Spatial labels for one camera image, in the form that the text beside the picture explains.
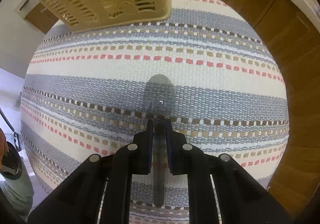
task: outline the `black cable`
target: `black cable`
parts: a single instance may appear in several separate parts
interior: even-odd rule
[[[10,129],[12,130],[12,132],[14,132],[13,126],[10,124],[9,120],[7,119],[7,117],[5,117],[5,115],[4,115],[4,113],[2,112],[1,108],[0,108],[0,115],[2,116],[3,120],[7,123],[8,127],[10,127]]]

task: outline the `wooden cabinet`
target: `wooden cabinet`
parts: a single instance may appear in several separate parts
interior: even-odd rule
[[[255,28],[286,82],[290,138],[270,193],[297,216],[320,182],[320,34],[290,0],[222,0]]]
[[[39,3],[26,15],[25,20],[46,34],[59,19],[42,3]]]

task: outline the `metal screw head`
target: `metal screw head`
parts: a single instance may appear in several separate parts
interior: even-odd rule
[[[100,159],[100,156],[97,155],[97,154],[93,154],[93,155],[91,155],[91,156],[89,157],[89,160],[90,160],[91,162],[99,161],[99,159]]]
[[[185,143],[182,148],[186,151],[190,151],[192,149],[192,145],[189,143]]]
[[[223,153],[222,155],[220,155],[220,159],[223,161],[229,161],[230,160],[230,156],[226,153]]]
[[[138,146],[135,143],[131,143],[128,145],[128,150],[134,151],[137,150]]]

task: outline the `woven rug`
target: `woven rug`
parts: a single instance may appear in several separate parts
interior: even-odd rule
[[[172,0],[166,21],[70,33],[58,22],[35,52],[21,98],[25,149],[52,191],[94,153],[115,153],[145,130],[143,93],[163,74],[174,86],[174,131],[205,153],[230,154],[267,187],[289,132],[282,75],[266,46],[220,0]],[[133,176],[132,223],[187,223],[186,176]]]

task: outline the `gray stripe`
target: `gray stripe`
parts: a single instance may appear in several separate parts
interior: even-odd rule
[[[71,34],[71,30],[68,27],[68,25],[66,24],[60,24],[60,25],[56,25],[54,27],[52,27],[49,32],[44,36],[43,40],[41,41],[40,45],[45,42],[47,39],[51,39],[54,37],[59,37],[60,39],[62,39],[63,37],[65,37],[66,35]]]
[[[267,176],[267,177],[264,177],[264,178],[261,178],[261,179],[258,179],[257,182],[262,186],[264,187],[265,189],[268,187],[268,184],[272,178],[273,174]]]
[[[223,16],[218,13],[174,8],[172,9],[172,14],[168,20],[177,23],[199,24],[204,27],[219,28],[221,30],[249,36],[254,39],[260,39],[258,34],[246,21]]]
[[[42,151],[47,158],[57,163],[59,167],[71,173],[74,171],[81,163],[61,152],[48,142],[46,142],[42,137],[36,134],[25,122],[21,121],[21,132],[25,135],[28,140],[30,140],[33,145]]]
[[[171,17],[166,21],[160,22],[159,25],[154,24],[156,22],[151,22],[150,25],[148,25],[148,22],[144,22],[142,25],[139,25],[138,23],[135,23],[135,24],[126,25],[126,26],[115,26],[115,27],[112,28],[112,30],[117,30],[117,29],[122,29],[123,30],[123,29],[132,29],[132,28],[134,28],[134,29],[174,29],[174,30],[179,29],[179,30],[191,31],[191,32],[210,33],[211,35],[217,35],[217,36],[221,36],[221,37],[228,37],[228,38],[235,39],[235,40],[241,40],[241,41],[247,42],[249,44],[255,44],[255,45],[258,45],[258,46],[263,46],[261,43],[253,41],[253,39],[256,39],[256,38],[252,37],[252,39],[249,40],[249,39],[242,38],[242,37],[240,37],[240,38],[239,37],[235,37],[233,35],[234,33],[238,34],[238,35],[242,35],[242,36],[247,36],[247,35],[245,35],[243,33],[235,32],[235,31],[231,31],[231,30],[225,30],[224,28],[218,27],[216,24],[207,25],[205,23],[201,23],[200,20],[197,20],[197,23],[195,23],[194,20],[190,21],[189,23],[180,21],[179,15],[186,15],[188,17],[189,15],[193,15],[193,13],[191,13],[191,12],[192,12],[192,10],[185,10],[185,9],[177,9],[177,8],[175,8],[175,9],[172,9]],[[203,12],[203,13],[209,14],[209,15],[219,15],[219,16],[221,16],[220,14],[214,14],[214,13],[210,13],[210,12]],[[59,34],[57,36],[53,36],[53,37],[51,37],[49,39],[43,40],[41,42],[40,46],[39,46],[39,49],[48,48],[46,46],[48,43],[49,43],[49,47],[51,47],[52,45],[60,46],[60,45],[63,45],[65,43],[78,42],[79,39],[74,39],[74,37],[76,37],[76,36],[80,37],[80,39],[86,39],[86,38],[89,38],[89,39],[104,39],[104,38],[110,38],[112,36],[112,34],[108,34],[107,36],[105,35],[105,31],[108,31],[110,29],[100,29],[100,30],[91,31],[90,33],[73,33],[71,36],[69,36],[69,35],[65,35],[66,27],[65,27],[64,24],[61,24],[61,25],[55,26],[53,28],[54,34],[58,34],[59,30],[61,30],[61,32],[62,32],[61,34]],[[100,33],[101,32],[104,35],[100,36],[100,37],[93,36],[92,32],[95,32],[95,33]],[[167,35],[165,35],[163,33],[159,33],[159,32],[157,32],[157,33],[155,33],[155,32],[149,32],[149,33],[145,33],[145,32],[137,33],[137,32],[135,32],[135,34],[133,34],[133,33],[130,33],[130,34],[129,33],[127,33],[127,34],[122,33],[121,35],[128,36],[128,37],[133,36],[133,35],[137,36],[137,37],[141,36],[141,35],[142,36],[146,36],[146,37],[161,35],[162,38],[167,38]]]
[[[258,36],[258,34],[254,31],[254,29],[247,23],[247,22],[243,22],[240,20],[237,20],[235,18],[230,18],[230,17],[226,17],[226,16],[222,16],[223,18],[219,20],[209,20],[209,19],[203,19],[204,22],[208,22],[208,23],[217,23],[220,25],[217,26],[217,28],[221,28],[221,29],[225,29],[225,30],[230,30],[236,33],[240,33],[240,34],[244,34],[247,36],[250,36],[252,38],[255,39],[260,39],[260,37]],[[236,24],[237,22],[240,22],[236,25],[236,31],[234,31],[234,27],[233,24]]]
[[[135,209],[130,207],[130,215],[133,215],[138,218],[142,218],[145,220],[150,220],[150,223],[168,223],[166,221],[170,221],[169,223],[178,223],[178,224],[189,224],[189,215],[178,215],[172,216],[171,215],[163,215],[163,214],[155,214],[154,212],[137,212],[134,211]]]
[[[146,86],[144,82],[26,75],[25,86],[97,105],[144,111],[143,93]],[[253,121],[289,118],[285,99],[188,86],[174,88],[176,104],[173,116],[175,117]]]
[[[69,124],[69,125],[72,125],[78,129],[82,129],[84,131],[87,131],[89,133],[92,133],[92,134],[96,134],[96,135],[99,135],[99,136],[103,136],[103,137],[108,137],[110,139],[113,139],[113,140],[117,140],[117,141],[121,141],[121,142],[125,142],[125,143],[129,143],[133,136],[140,132],[140,130],[135,130],[135,129],[128,129],[128,128],[124,128],[124,127],[120,127],[120,126],[114,126],[114,125],[107,125],[107,124],[104,124],[104,123],[101,123],[101,122],[96,122],[96,121],[93,121],[93,120],[89,120],[88,118],[84,118],[84,117],[80,117],[80,116],[76,116],[74,115],[73,113],[67,113],[67,112],[64,112],[63,110],[58,110],[57,108],[55,107],[51,107],[50,105],[43,105],[42,103],[39,103],[38,101],[34,101],[33,102],[43,106],[44,108],[54,112],[54,113],[57,113],[59,115],[62,115],[64,117],[66,117],[67,119],[64,119],[64,118],[60,118],[60,117],[57,117],[56,115],[50,113],[50,112],[47,112],[41,108],[39,108],[40,111],[46,113],[46,114],[49,114],[50,117],[52,118],[55,118],[55,119],[58,119],[62,122],[65,122],[66,124]],[[60,104],[60,105],[65,105],[66,107],[70,107],[71,109],[78,109],[79,107],[75,106],[75,105],[66,105],[66,104]],[[98,112],[97,113],[98,115],[100,116],[106,116],[105,114],[103,115],[103,112]],[[111,114],[111,113],[108,113],[109,117],[112,119],[112,120],[122,120],[124,122],[129,122],[129,123],[132,123],[132,124],[143,124],[146,125],[147,123],[147,120],[142,118],[142,119],[136,119],[136,118],[133,118],[133,117],[127,117],[127,116],[124,116],[124,115],[114,115],[114,114]],[[98,127],[99,129],[101,129],[101,131],[94,131],[92,129],[89,129],[89,128],[86,128],[85,126],[83,125],[92,125],[94,127]],[[174,130],[178,130],[178,129],[181,129],[181,127],[179,127],[179,124],[175,124],[173,123],[172,124],[173,126],[173,129]],[[243,130],[243,128],[250,128],[250,126],[229,126],[230,129],[226,128],[225,130],[223,129],[219,129],[219,127],[227,127],[227,126],[214,126],[216,127],[216,130],[217,131],[227,131],[227,132],[233,132],[233,131],[241,131],[241,132],[244,132],[245,130]],[[258,128],[259,131],[262,131],[262,130],[270,130],[270,129],[273,129],[273,130],[276,130],[276,129],[280,129],[281,127],[279,126],[255,126]],[[106,134],[103,130],[106,129],[108,131],[111,131],[113,132],[114,134]],[[121,137],[118,136],[117,133],[121,133],[121,134],[126,134],[126,135],[129,135],[127,139],[123,139]],[[213,137],[190,137],[190,136],[186,136],[186,139],[187,139],[187,142],[189,143],[193,143],[193,144],[244,144],[244,143],[254,143],[254,142],[263,142],[263,141],[271,141],[271,140],[277,140],[277,139],[282,139],[284,138],[285,136],[287,136],[288,133],[281,133],[281,134],[277,134],[277,135],[272,135],[272,136],[255,136],[255,137],[216,137],[216,138],[213,138]],[[284,143],[285,141],[279,141],[273,145],[280,145],[282,143]],[[260,149],[260,148],[263,148],[263,147],[269,147],[270,144],[265,144],[265,145],[256,145],[256,146],[251,146],[252,149]],[[238,147],[238,148],[225,148],[225,149],[221,149],[221,148],[216,148],[216,149],[203,149],[204,152],[222,152],[222,151],[234,151],[234,150],[247,150],[248,147]]]
[[[131,199],[144,203],[153,203],[153,185],[132,182]],[[164,205],[188,207],[189,197],[187,188],[164,188]]]
[[[165,27],[165,26],[157,26],[157,25],[139,25],[139,26],[132,26],[130,27],[130,29],[133,29],[133,28],[147,28],[147,29],[151,29],[151,28],[154,28],[154,29],[159,29],[161,27]],[[182,28],[184,31],[200,31],[200,29],[193,29],[193,28]],[[91,46],[91,45],[104,45],[104,44],[115,44],[117,43],[117,41],[115,40],[115,38],[119,38],[119,37],[122,37],[124,39],[121,39],[121,41],[119,43],[121,44],[124,44],[124,43],[141,43],[141,42],[146,42],[148,41],[149,44],[167,44],[167,45],[173,45],[173,44],[179,44],[179,45],[182,45],[182,46],[186,46],[186,47],[197,47],[197,48],[209,48],[209,49],[217,49],[217,50],[221,50],[221,51],[228,51],[230,53],[236,53],[236,54],[239,54],[237,51],[231,51],[231,50],[225,50],[225,49],[219,49],[217,47],[210,47],[210,46],[207,46],[207,44],[219,44],[219,45],[222,45],[222,46],[229,46],[229,47],[232,47],[232,48],[235,48],[235,49],[242,49],[244,51],[247,52],[247,56],[250,57],[250,53],[258,53],[262,56],[266,56],[266,57],[269,57],[269,58],[272,58],[271,54],[268,52],[268,51],[260,51],[260,50],[256,50],[254,48],[250,48],[248,45],[249,44],[254,44],[256,45],[257,43],[253,43],[251,41],[248,41],[248,40],[245,40],[245,39],[241,39],[241,41],[245,41],[247,42],[248,44],[246,46],[240,46],[240,45],[236,45],[236,44],[233,44],[231,42],[226,42],[226,41],[221,41],[220,40],[220,37],[223,37],[225,38],[226,35],[225,34],[221,34],[221,33],[218,33],[218,32],[213,32],[211,31],[210,34],[211,35],[218,35],[219,38],[204,38],[202,37],[201,35],[197,35],[197,36],[193,36],[193,35],[184,35],[184,34],[175,34],[175,33],[171,33],[169,32],[168,34],[165,34],[165,33],[156,33],[156,32],[149,32],[149,33],[145,33],[145,32],[132,32],[132,33],[121,33],[121,34],[105,34],[105,31],[106,30],[99,30],[99,31],[96,31],[97,35],[95,36],[87,36],[88,34],[84,34],[84,35],[80,35],[80,39],[72,39],[71,40],[63,40],[62,42],[58,42],[58,41],[52,41],[51,42],[51,45],[50,46],[45,46],[45,45],[40,45],[38,47],[38,50],[36,52],[36,54],[38,53],[42,53],[42,52],[46,52],[46,51],[55,51],[55,50],[61,50],[61,49],[64,49],[66,48],[66,44],[69,44],[70,46],[68,47],[88,47],[88,46]],[[231,35],[228,35],[228,38],[231,38],[231,39],[236,39],[236,40],[240,40],[239,38],[236,38],[234,36],[231,36]],[[79,41],[80,40],[96,40],[96,42],[94,43],[80,43]]]
[[[35,98],[39,98],[43,101],[38,101],[35,98],[32,98],[28,96],[27,94],[31,94],[35,96]],[[104,128],[106,125],[104,122],[96,122],[94,120],[88,119],[86,117],[81,117],[77,116],[73,113],[73,110],[80,111],[82,114],[92,114],[100,117],[108,117],[112,120],[118,120],[118,121],[124,121],[124,122],[129,122],[131,124],[139,124],[139,125],[146,125],[147,124],[147,119],[146,118],[141,118],[141,117],[134,117],[134,116],[127,116],[124,114],[119,114],[119,113],[111,113],[111,112],[104,112],[104,111],[99,111],[95,110],[94,108],[87,108],[87,107],[81,107],[78,105],[70,104],[67,101],[60,101],[59,99],[55,98],[50,98],[46,97],[44,95],[40,95],[28,90],[23,91],[23,98],[26,98],[30,100],[31,102],[34,102],[46,109],[49,109],[55,113],[61,114],[66,117],[73,117],[73,119],[85,123],[85,124],[91,124],[94,126],[98,126],[101,128]],[[70,113],[67,111],[63,111],[59,109],[59,106],[61,107],[66,107],[67,109],[70,109]],[[212,124],[204,124],[200,125],[198,124],[193,124],[193,123],[177,123],[175,121],[172,122],[172,127],[174,129],[184,129],[184,130],[191,130],[191,131],[212,131],[212,132],[249,132],[249,131],[268,131],[268,130],[281,130],[284,127],[288,127],[288,125],[255,125],[255,126],[242,126],[242,125],[212,125]]]
[[[52,173],[58,176],[59,182],[62,182],[68,176],[66,172],[64,172],[60,167],[57,167],[55,165],[54,161],[49,161],[47,160],[47,158],[44,158],[44,156],[39,151],[37,151],[36,148],[34,148],[33,144],[31,144],[29,140],[26,139],[26,137],[23,138],[25,146],[27,148],[26,151],[28,153],[29,159],[42,161],[45,164],[45,166],[52,171]]]

